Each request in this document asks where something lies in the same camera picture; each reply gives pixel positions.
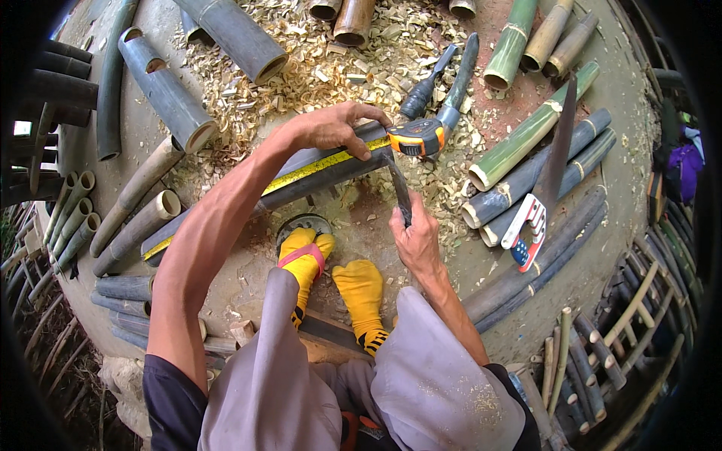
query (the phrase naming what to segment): yellow sock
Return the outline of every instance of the yellow sock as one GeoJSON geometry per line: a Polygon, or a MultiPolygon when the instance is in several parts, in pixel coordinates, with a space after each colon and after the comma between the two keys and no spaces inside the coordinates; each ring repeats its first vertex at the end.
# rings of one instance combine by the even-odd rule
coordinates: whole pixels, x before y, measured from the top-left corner
{"type": "MultiPolygon", "coordinates": [[[[291,235],[288,235],[288,238],[281,244],[279,259],[283,259],[283,257],[291,252],[309,245],[312,242],[316,243],[323,258],[329,257],[329,254],[331,254],[336,244],[333,235],[325,233],[316,237],[316,231],[314,229],[298,227],[291,232],[291,235]]],[[[290,261],[283,266],[283,269],[290,271],[298,281],[298,301],[296,302],[296,309],[291,314],[291,321],[296,329],[298,329],[298,326],[301,325],[303,321],[303,315],[305,315],[306,312],[308,293],[311,290],[311,285],[313,285],[316,274],[318,274],[318,262],[312,255],[307,254],[290,261]]]]}
{"type": "Polygon", "coordinates": [[[388,337],[378,313],[383,290],[381,273],[368,260],[354,260],[346,268],[334,267],[331,276],[349,309],[356,341],[367,353],[375,356],[378,347],[388,337]]]}

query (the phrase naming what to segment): pink flip-flop strap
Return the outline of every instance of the pink flip-flop strap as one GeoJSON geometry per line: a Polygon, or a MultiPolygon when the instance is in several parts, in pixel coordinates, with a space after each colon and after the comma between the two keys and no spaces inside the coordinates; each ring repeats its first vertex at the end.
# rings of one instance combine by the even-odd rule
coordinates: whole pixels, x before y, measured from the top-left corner
{"type": "Polygon", "coordinates": [[[313,280],[318,280],[318,278],[321,277],[321,273],[323,273],[323,268],[326,266],[326,259],[323,257],[321,249],[319,249],[318,245],[314,242],[309,245],[305,245],[302,248],[298,248],[283,257],[281,260],[279,260],[278,267],[283,268],[288,263],[291,263],[293,260],[299,257],[303,257],[304,255],[311,255],[316,259],[316,263],[318,263],[318,273],[316,274],[316,277],[313,278],[313,280]]]}

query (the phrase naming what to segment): dirt ground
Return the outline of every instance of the dirt ground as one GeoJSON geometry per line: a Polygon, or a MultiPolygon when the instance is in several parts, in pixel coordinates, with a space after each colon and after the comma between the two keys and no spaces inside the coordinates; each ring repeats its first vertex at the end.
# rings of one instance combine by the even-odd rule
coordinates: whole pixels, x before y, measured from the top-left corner
{"type": "MultiPolygon", "coordinates": [[[[105,50],[109,45],[114,45],[107,42],[105,36],[121,3],[120,0],[111,0],[105,2],[107,6],[102,6],[104,1],[81,0],[61,33],[61,40],[73,45],[82,44],[88,35],[94,36],[89,49],[95,54],[90,75],[94,82],[100,75],[105,50]]],[[[539,2],[539,10],[547,13],[553,4],[553,0],[542,0],[539,2]]],[[[478,5],[477,18],[472,22],[463,22],[462,25],[469,32],[476,30],[479,33],[477,66],[483,68],[491,56],[491,44],[496,42],[505,24],[511,1],[479,0],[478,5]]],[[[543,338],[551,333],[561,308],[570,305],[575,309],[590,309],[595,305],[619,252],[632,242],[645,224],[645,181],[649,173],[652,140],[656,133],[654,117],[643,94],[645,78],[606,0],[577,1],[567,31],[589,10],[599,16],[599,26],[577,58],[576,67],[594,60],[599,63],[601,73],[584,96],[578,115],[585,115],[585,111],[588,113],[597,108],[608,108],[612,114],[611,127],[617,132],[617,143],[600,167],[560,202],[552,222],[563,218],[564,214],[559,216],[563,209],[573,214],[582,195],[596,185],[606,186],[609,215],[604,226],[594,232],[586,246],[543,290],[482,335],[494,362],[527,362],[532,354],[539,351],[543,338]]],[[[541,20],[542,16],[537,12],[534,29],[541,20]]],[[[185,52],[174,49],[171,44],[178,23],[178,8],[172,0],[141,1],[134,20],[134,25],[144,31],[153,46],[168,60],[173,71],[181,77],[182,83],[194,96],[200,98],[199,81],[187,67],[182,67],[185,52]]],[[[488,148],[507,134],[507,126],[515,128],[558,87],[552,86],[541,74],[523,74],[521,71],[503,99],[488,99],[476,77],[471,84],[474,88],[472,117],[484,135],[488,148]],[[497,119],[482,129],[483,112],[494,109],[497,119]]],[[[139,163],[165,137],[158,127],[159,120],[152,106],[127,69],[123,78],[121,114],[123,154],[109,162],[97,162],[95,120],[91,121],[88,128],[63,127],[61,132],[60,171],[63,174],[71,170],[95,172],[98,183],[91,198],[101,217],[110,210],[119,191],[139,163]]],[[[259,131],[259,136],[262,138],[267,134],[272,125],[266,124],[265,129],[259,131]]],[[[463,159],[469,159],[463,149],[447,149],[440,165],[463,159]]],[[[182,186],[173,188],[181,196],[185,207],[195,201],[182,186]]],[[[147,199],[162,189],[165,186],[157,184],[147,199]]],[[[386,226],[393,199],[382,196],[374,183],[374,177],[369,177],[350,191],[333,194],[322,192],[314,195],[314,200],[315,208],[301,200],[279,209],[275,215],[263,216],[246,225],[240,239],[232,245],[231,256],[211,285],[205,308],[201,311],[201,318],[207,322],[209,334],[230,336],[228,324],[239,318],[251,319],[258,327],[266,273],[276,263],[275,231],[286,219],[307,211],[325,216],[332,224],[350,224],[335,231],[336,249],[329,258],[327,268],[336,264],[345,265],[355,258],[368,258],[379,267],[384,280],[394,279],[392,284],[384,287],[383,321],[387,327],[391,327],[391,318],[396,312],[393,303],[396,294],[403,285],[414,283],[409,281],[405,267],[396,255],[391,233],[386,226]],[[372,214],[377,218],[367,220],[372,214]],[[247,286],[241,283],[240,277],[245,278],[247,286]],[[403,277],[401,284],[398,283],[399,277],[403,277]]],[[[42,221],[47,224],[48,217],[45,214],[42,221]]],[[[140,263],[137,256],[137,253],[132,253],[114,271],[128,274],[155,272],[153,268],[140,263]]],[[[477,289],[477,283],[488,284],[513,264],[508,253],[500,248],[487,248],[474,230],[468,231],[461,238],[461,245],[453,255],[447,255],[447,260],[460,297],[477,289]]],[[[91,267],[92,259],[85,253],[79,259],[79,278],[70,281],[66,279],[67,274],[61,277],[63,290],[78,318],[96,347],[105,355],[142,357],[140,349],[112,337],[107,310],[90,303],[89,293],[95,284],[91,267]]],[[[348,314],[328,274],[324,274],[315,285],[310,307],[330,318],[348,323],[348,314]]],[[[329,358],[324,349],[314,347],[312,351],[311,359],[329,358]]]]}

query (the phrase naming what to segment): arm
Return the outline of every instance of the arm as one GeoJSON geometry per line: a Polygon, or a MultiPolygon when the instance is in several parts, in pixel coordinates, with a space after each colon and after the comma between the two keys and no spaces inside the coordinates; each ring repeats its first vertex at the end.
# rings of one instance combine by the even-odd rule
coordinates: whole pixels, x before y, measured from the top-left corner
{"type": "Polygon", "coordinates": [[[479,366],[489,364],[482,338],[471,323],[449,282],[446,266],[439,256],[439,222],[424,210],[421,195],[409,190],[412,220],[407,229],[401,210],[394,208],[388,222],[399,257],[426,292],[426,298],[439,318],[471,354],[479,366]]]}
{"type": "Polygon", "coordinates": [[[196,204],[176,232],[153,283],[148,354],[167,360],[207,393],[198,313],[213,278],[264,189],[298,149],[345,145],[350,154],[370,158],[353,132],[352,124],[359,118],[391,125],[381,110],[356,102],[299,115],[276,128],[196,204]]]}

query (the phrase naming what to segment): yellow measuring tape blade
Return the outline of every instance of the yellow measuring tape blade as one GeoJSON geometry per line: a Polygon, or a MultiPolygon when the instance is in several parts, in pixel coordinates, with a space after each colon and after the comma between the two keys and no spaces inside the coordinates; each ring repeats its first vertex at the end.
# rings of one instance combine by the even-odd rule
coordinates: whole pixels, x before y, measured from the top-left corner
{"type": "MultiPolygon", "coordinates": [[[[381,138],[374,139],[372,141],[369,141],[366,143],[366,147],[370,151],[374,151],[376,149],[380,149],[381,147],[386,147],[391,144],[391,140],[387,136],[382,136],[381,138]]],[[[291,171],[287,173],[286,175],[282,175],[281,177],[278,177],[274,179],[270,185],[268,185],[268,188],[264,190],[264,193],[262,196],[265,196],[268,193],[273,193],[276,190],[279,190],[285,186],[290,185],[291,183],[297,182],[301,180],[302,178],[308,177],[309,175],[318,172],[320,170],[324,170],[327,167],[337,165],[341,162],[344,162],[348,159],[353,158],[351,155],[347,154],[346,152],[338,152],[333,155],[329,155],[326,158],[322,158],[316,162],[313,162],[309,165],[306,165],[304,167],[299,167],[298,169],[291,171]]],[[[156,255],[161,250],[165,249],[170,245],[170,242],[173,240],[173,236],[170,236],[166,238],[165,240],[159,242],[156,244],[151,250],[143,254],[143,261],[148,260],[153,255],[156,255]]]]}

